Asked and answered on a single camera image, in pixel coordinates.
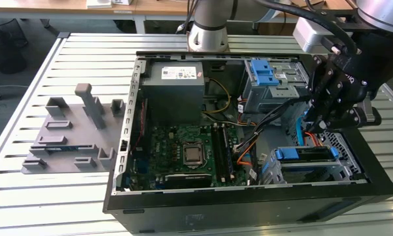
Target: black cable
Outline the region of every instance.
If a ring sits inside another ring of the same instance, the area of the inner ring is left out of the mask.
[[[189,4],[190,4],[190,0],[187,0],[187,6],[186,6],[186,16],[189,16]]]
[[[261,121],[254,126],[251,131],[251,136],[238,144],[237,148],[245,146],[263,131],[263,126],[266,126],[271,121],[274,121],[286,111],[286,108],[298,102],[306,102],[310,99],[310,96],[301,96],[298,98],[289,99],[281,105],[278,105],[270,112],[266,113]]]
[[[277,119],[283,112],[286,111],[286,108],[289,106],[291,106],[293,104],[298,103],[298,102],[305,102],[310,99],[310,96],[301,96],[293,99],[289,99],[287,101],[285,101],[281,105],[278,105],[270,112],[267,112],[267,114],[265,115],[265,117],[262,118],[262,120],[257,123],[255,127],[254,127],[254,132],[258,131],[259,128],[262,128],[262,126],[265,126],[270,121],[273,121],[274,119]]]
[[[349,37],[346,32],[333,23],[331,21],[326,20],[319,14],[307,11],[302,8],[298,8],[295,6],[285,5],[277,2],[271,2],[267,0],[253,0],[258,4],[261,4],[263,7],[267,7],[273,10],[286,12],[289,14],[293,14],[298,17],[302,17],[307,19],[309,21],[313,21],[319,26],[322,26],[326,30],[329,30],[333,35],[342,41],[346,47],[346,51],[349,54],[357,53],[357,48],[353,39]]]
[[[194,14],[197,3],[198,3],[198,0],[191,0],[190,10],[189,10],[189,13],[187,13],[187,16],[186,16],[186,20],[185,20],[185,23],[183,23],[183,29],[182,29],[183,30],[183,34],[186,34],[186,28],[187,28],[189,20],[191,18],[191,15]]]
[[[309,10],[310,10],[311,12],[315,12],[315,9],[314,9],[314,7],[313,7],[313,5],[311,5],[311,3],[310,3],[310,0],[305,0],[305,2],[306,2],[306,5],[307,5]]]
[[[249,154],[250,154],[251,169],[255,173],[255,179],[250,182],[250,185],[255,185],[258,181],[258,172],[259,172],[259,167],[257,164],[257,155],[255,155],[255,144],[250,148]]]
[[[283,31],[283,28],[285,28],[285,24],[286,24],[286,13],[283,12],[283,23],[282,23],[282,26],[281,26],[281,29],[279,29],[279,33],[277,33],[277,35],[281,35],[281,33]]]

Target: wire bundle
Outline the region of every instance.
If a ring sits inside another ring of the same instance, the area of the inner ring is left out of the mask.
[[[187,24],[190,21],[190,17],[195,11],[197,3],[198,3],[198,0],[191,0],[191,3],[190,3],[190,0],[187,0],[186,19],[185,19],[185,22],[177,27],[175,34],[179,31],[183,31],[183,34],[186,33]]]
[[[286,108],[289,106],[291,106],[293,104],[295,104],[298,102],[307,101],[309,98],[310,98],[309,96],[301,96],[298,98],[293,98],[293,99],[287,100],[286,102],[283,102],[270,112],[266,113],[266,115],[263,116],[261,121],[254,126],[254,129],[251,131],[251,136],[235,146],[235,149],[239,149],[245,145],[249,144],[246,149],[243,150],[242,154],[239,155],[239,157],[237,159],[237,164],[238,165],[250,165],[246,162],[241,162],[241,159],[242,159],[243,155],[250,151],[250,149],[251,149],[251,147],[253,147],[253,145],[254,145],[254,143],[255,143],[255,141],[258,139],[258,135],[263,131],[263,127],[283,114],[283,112],[286,111]]]

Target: yellow wire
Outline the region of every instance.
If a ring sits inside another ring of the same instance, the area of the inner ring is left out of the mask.
[[[230,94],[229,94],[229,91],[225,89],[225,87],[222,86],[222,84],[213,78],[209,78],[210,80],[213,80],[218,85],[219,87],[223,89],[223,92],[227,94],[227,103],[225,104],[225,107],[218,109],[218,110],[214,110],[214,111],[203,111],[202,113],[218,113],[218,112],[222,112],[223,110],[227,109],[229,105],[230,105],[230,102],[231,102],[231,99],[230,99]]]

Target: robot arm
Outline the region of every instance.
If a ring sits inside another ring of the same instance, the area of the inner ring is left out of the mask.
[[[306,45],[315,40],[333,52],[327,58],[313,57],[311,106],[305,116],[307,131],[313,133],[381,123],[370,100],[393,77],[393,1],[357,0],[357,5],[353,10],[321,11],[322,17],[351,34],[355,54],[346,52],[333,35],[311,30],[317,27],[314,23],[301,19],[295,26],[294,37],[302,48],[313,49]]]
[[[274,10],[298,15],[293,35],[301,48],[314,53],[317,46],[323,46],[333,53],[327,58],[313,57],[307,131],[378,125],[381,117],[370,100],[393,77],[393,0],[357,0],[357,5],[353,10],[315,13],[269,0],[199,0],[190,49],[226,50],[223,25],[230,16],[257,21],[261,15],[271,16]]]

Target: connector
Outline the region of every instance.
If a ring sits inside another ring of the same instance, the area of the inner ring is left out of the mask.
[[[175,33],[179,32],[179,31],[182,31],[183,28],[185,28],[185,24],[181,24],[181,25],[177,27],[177,29],[175,29]]]

